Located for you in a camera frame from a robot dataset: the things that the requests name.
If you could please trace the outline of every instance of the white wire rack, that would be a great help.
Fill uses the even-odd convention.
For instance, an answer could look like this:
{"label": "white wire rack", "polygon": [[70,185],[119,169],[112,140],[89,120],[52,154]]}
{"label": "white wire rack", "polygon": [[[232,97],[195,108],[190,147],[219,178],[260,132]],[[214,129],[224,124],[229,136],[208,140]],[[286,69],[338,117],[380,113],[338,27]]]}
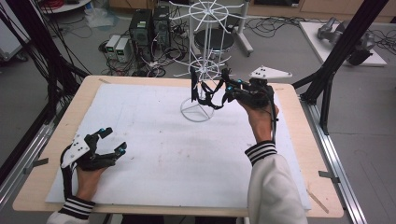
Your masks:
{"label": "white wire rack", "polygon": [[[200,83],[206,81],[212,81],[214,84],[215,78],[221,75],[220,67],[225,64],[231,57],[222,60],[221,53],[222,51],[219,50],[219,59],[214,60],[212,58],[214,54],[214,50],[210,49],[208,46],[210,45],[211,40],[211,29],[213,25],[219,25],[222,27],[223,33],[221,37],[221,45],[220,49],[223,49],[224,43],[224,34],[230,33],[227,31],[225,24],[227,24],[227,18],[229,16],[236,17],[238,19],[244,19],[244,17],[240,17],[234,14],[230,14],[229,8],[239,8],[240,6],[223,6],[217,3],[217,0],[214,1],[201,1],[199,0],[197,3],[194,3],[191,6],[179,5],[170,2],[171,5],[176,7],[187,7],[188,13],[179,17],[170,18],[170,20],[179,20],[182,18],[189,18],[190,25],[189,25],[189,42],[190,42],[190,58],[189,63],[183,63],[180,61],[176,61],[178,63],[182,63],[187,65],[188,72],[180,75],[175,75],[175,77],[182,77],[186,75],[190,75],[191,68],[195,69],[196,76],[197,76],[197,85],[193,87],[194,89],[200,87]],[[198,25],[194,28],[194,21],[198,21]],[[192,45],[194,45],[194,36],[193,34],[198,31],[202,26],[205,26],[205,44],[203,47],[203,53],[201,57],[194,54],[192,50]],[[202,89],[199,90],[200,98],[205,97],[205,93]],[[199,105],[198,102],[192,102],[191,98],[187,99],[181,104],[180,111],[183,116],[191,121],[201,122],[211,119],[214,115],[214,109],[206,106],[206,105]]]}

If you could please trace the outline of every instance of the desktop computer tower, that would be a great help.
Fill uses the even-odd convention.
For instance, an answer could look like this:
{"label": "desktop computer tower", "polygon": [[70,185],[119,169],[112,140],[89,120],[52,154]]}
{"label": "desktop computer tower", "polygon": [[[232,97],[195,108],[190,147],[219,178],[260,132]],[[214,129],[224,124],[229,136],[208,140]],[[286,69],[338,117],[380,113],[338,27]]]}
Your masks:
{"label": "desktop computer tower", "polygon": [[153,61],[152,51],[156,45],[153,43],[154,23],[151,9],[137,9],[129,25],[136,66],[140,68],[145,63]]}
{"label": "desktop computer tower", "polygon": [[163,49],[171,47],[169,7],[157,6],[154,8],[154,31],[157,45]]}

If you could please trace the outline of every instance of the table surface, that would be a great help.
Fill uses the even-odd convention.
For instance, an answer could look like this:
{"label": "table surface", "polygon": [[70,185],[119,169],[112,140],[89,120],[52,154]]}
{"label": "table surface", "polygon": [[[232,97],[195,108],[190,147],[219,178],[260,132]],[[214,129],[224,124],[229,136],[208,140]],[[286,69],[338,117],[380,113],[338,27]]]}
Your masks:
{"label": "table surface", "polygon": [[[63,206],[62,203],[46,203],[45,200],[59,168],[61,153],[75,137],[79,124],[89,109],[98,88],[103,83],[189,87],[191,81],[177,78],[86,77],[41,154],[40,159],[49,158],[49,163],[37,166],[29,175],[14,201],[13,208],[15,210],[56,211]],[[291,142],[293,143],[312,205],[312,209],[306,212],[307,216],[341,217],[344,211],[332,181],[329,178],[318,175],[318,171],[326,172],[327,168],[321,158],[318,145],[294,88],[290,84],[274,83],[271,85],[274,87],[282,104],[282,112],[289,127]],[[248,216],[247,209],[116,204],[97,204],[93,212],[186,216]]]}

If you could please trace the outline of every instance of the floor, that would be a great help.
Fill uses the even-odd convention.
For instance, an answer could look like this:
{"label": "floor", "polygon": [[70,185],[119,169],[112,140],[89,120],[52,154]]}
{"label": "floor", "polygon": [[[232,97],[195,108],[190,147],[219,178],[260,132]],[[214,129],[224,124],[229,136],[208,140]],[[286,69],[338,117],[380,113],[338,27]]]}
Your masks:
{"label": "floor", "polygon": [[[120,15],[114,26],[89,28],[82,10],[57,15],[67,46],[92,74],[106,72],[106,59],[99,45],[113,34],[123,34],[129,26],[128,15]],[[395,30],[395,24],[373,24],[371,29],[384,33]],[[293,77],[274,82],[293,83],[320,68],[320,60],[303,32],[285,25],[271,38],[245,30],[254,48],[250,57],[239,44],[228,53],[228,65],[235,77],[261,65],[293,73]],[[59,39],[54,39],[61,53]],[[341,66],[332,87],[329,132],[343,163],[349,182],[368,223],[396,223],[396,56],[386,49],[375,51],[388,63],[385,67]],[[173,63],[166,67],[165,77],[185,73],[186,66]],[[47,83],[31,61],[12,60],[0,67],[0,141],[3,164],[12,149],[33,123],[47,102]],[[306,86],[297,90],[303,93]],[[15,190],[0,210],[1,223],[44,223],[50,213],[26,213],[12,209]],[[102,223],[104,215],[92,215],[92,223]],[[167,223],[179,223],[183,217],[167,217]],[[349,223],[341,218],[309,218],[309,223]],[[193,217],[181,223],[193,223]]]}

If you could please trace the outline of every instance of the striped sleeve cuff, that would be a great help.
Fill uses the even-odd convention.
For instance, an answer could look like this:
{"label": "striped sleeve cuff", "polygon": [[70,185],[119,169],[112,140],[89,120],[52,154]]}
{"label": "striped sleeve cuff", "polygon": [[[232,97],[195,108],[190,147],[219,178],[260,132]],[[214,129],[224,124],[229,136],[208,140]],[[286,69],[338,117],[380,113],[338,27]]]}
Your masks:
{"label": "striped sleeve cuff", "polygon": [[87,202],[78,197],[71,196],[67,198],[64,207],[62,207],[59,213],[86,220],[90,216],[94,206],[94,202]]}
{"label": "striped sleeve cuff", "polygon": [[276,154],[276,147],[273,141],[262,141],[245,151],[253,166],[256,161],[262,160],[269,155]]}

